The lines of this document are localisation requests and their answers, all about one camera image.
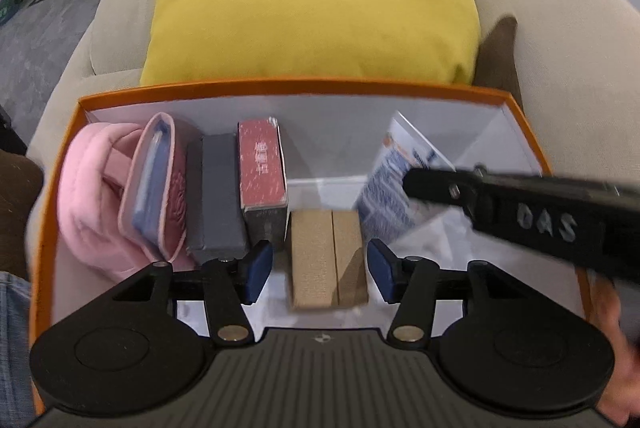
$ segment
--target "red box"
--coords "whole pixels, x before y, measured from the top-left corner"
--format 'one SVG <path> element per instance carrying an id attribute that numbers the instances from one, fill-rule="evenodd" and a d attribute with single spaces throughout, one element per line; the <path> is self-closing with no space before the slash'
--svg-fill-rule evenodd
<path id="1" fill-rule="evenodd" d="M 275 118 L 238 123 L 240 207 L 254 245 L 263 239 L 278 250 L 287 228 L 287 179 Z"/>

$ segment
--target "ribbed black surface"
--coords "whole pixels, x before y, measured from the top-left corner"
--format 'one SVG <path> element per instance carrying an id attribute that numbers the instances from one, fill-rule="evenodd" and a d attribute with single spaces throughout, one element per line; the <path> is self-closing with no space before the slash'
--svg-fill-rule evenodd
<path id="1" fill-rule="evenodd" d="M 388 347 L 377 331 L 270 329 L 251 348 L 219 354 L 186 395 L 120 419 L 51 411 L 35 426 L 62 428 L 506 428 L 610 426 L 587 411 L 562 420 L 514 420 L 445 385 L 424 354 Z"/>

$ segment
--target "tiled floor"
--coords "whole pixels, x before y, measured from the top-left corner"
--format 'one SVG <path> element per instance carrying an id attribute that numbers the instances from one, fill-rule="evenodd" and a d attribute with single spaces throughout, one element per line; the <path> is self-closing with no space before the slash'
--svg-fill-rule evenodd
<path id="1" fill-rule="evenodd" d="M 25 0 L 0 28 L 0 106 L 29 143 L 100 0 Z"/>

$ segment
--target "yellow pillow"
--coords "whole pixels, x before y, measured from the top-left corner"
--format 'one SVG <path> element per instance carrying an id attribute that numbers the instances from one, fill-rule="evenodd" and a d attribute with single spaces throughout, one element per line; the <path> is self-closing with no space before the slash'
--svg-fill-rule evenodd
<path id="1" fill-rule="evenodd" d="M 156 0 L 142 85 L 323 77 L 470 84 L 474 0 Z"/>

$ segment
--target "sofa armrest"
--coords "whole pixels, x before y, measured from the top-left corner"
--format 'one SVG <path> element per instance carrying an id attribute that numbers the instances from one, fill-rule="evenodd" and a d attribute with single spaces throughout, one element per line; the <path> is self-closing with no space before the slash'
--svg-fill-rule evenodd
<path id="1" fill-rule="evenodd" d="M 476 0 L 518 19 L 524 111 L 556 173 L 640 181 L 640 14 L 627 0 Z"/>
<path id="2" fill-rule="evenodd" d="M 100 0 L 90 53 L 96 74 L 144 66 L 155 5 L 156 0 Z"/>
<path id="3" fill-rule="evenodd" d="M 100 76 L 94 74 L 89 62 L 92 26 L 93 24 L 89 26 L 80 39 L 80 43 L 71 56 L 60 82 L 53 89 L 27 150 L 27 157 L 38 164 L 44 172 L 44 186 L 31 210 L 27 223 L 25 243 L 29 268 L 31 268 L 31 262 L 37 252 L 38 235 L 42 221 L 42 206 L 45 196 L 49 192 L 53 167 L 56 164 L 60 145 L 65 137 L 66 127 L 71 120 L 78 99 L 86 95 L 137 87 L 140 83 L 142 69 L 120 71 Z"/>

